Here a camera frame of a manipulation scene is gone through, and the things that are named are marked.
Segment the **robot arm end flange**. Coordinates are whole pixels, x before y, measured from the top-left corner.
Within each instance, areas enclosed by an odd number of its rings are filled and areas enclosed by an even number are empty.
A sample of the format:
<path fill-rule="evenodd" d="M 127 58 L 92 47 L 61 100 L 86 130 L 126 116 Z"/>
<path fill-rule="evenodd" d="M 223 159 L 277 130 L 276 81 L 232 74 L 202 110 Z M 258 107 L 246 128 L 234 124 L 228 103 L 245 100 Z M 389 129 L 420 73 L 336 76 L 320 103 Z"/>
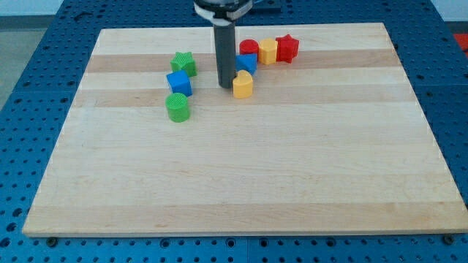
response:
<path fill-rule="evenodd" d="M 252 7 L 252 0 L 194 0 L 195 12 L 215 26 L 229 26 Z"/>

